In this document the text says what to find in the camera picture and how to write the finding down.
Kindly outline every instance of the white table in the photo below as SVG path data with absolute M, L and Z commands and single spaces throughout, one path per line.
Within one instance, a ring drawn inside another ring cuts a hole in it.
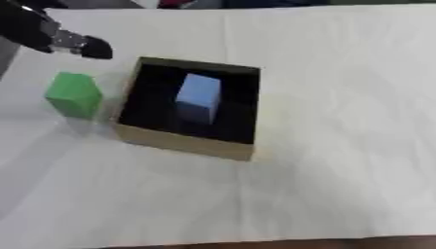
M 0 82 L 0 248 L 436 232 L 435 6 L 53 16 L 115 59 L 21 49 Z M 262 67 L 253 161 L 118 141 L 140 55 Z M 100 122 L 43 99 L 59 71 L 96 78 Z

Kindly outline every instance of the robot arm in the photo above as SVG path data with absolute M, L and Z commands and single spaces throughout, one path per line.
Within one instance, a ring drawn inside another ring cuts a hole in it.
M 0 35 L 43 53 L 63 51 L 83 57 L 112 58 L 107 42 L 62 29 L 45 8 L 65 6 L 56 0 L 0 0 Z

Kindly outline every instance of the cardboard box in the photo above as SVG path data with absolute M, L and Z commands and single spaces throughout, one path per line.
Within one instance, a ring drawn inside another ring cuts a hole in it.
M 213 124 L 190 123 L 176 113 L 175 97 L 190 73 L 222 82 L 222 101 Z M 141 57 L 113 118 L 114 127 L 132 144 L 250 160 L 259 87 L 259 68 Z

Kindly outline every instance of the blue cube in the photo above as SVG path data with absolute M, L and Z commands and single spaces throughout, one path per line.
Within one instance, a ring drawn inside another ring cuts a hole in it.
M 211 125 L 221 101 L 221 81 L 188 74 L 175 101 L 180 118 Z

